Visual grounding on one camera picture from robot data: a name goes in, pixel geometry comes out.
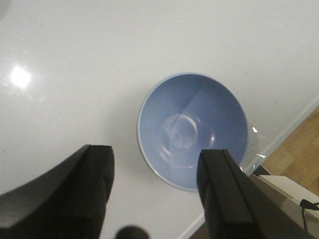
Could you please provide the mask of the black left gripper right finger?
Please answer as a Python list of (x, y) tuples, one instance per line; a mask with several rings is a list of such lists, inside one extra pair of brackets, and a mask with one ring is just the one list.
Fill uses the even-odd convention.
[(197, 187), (212, 239), (311, 239), (250, 179), (227, 150), (202, 150)]

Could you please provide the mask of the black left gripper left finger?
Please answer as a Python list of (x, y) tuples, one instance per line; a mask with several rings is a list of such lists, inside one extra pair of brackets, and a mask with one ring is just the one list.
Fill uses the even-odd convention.
[(3, 239), (97, 239), (115, 175), (111, 146), (85, 145), (0, 197)]

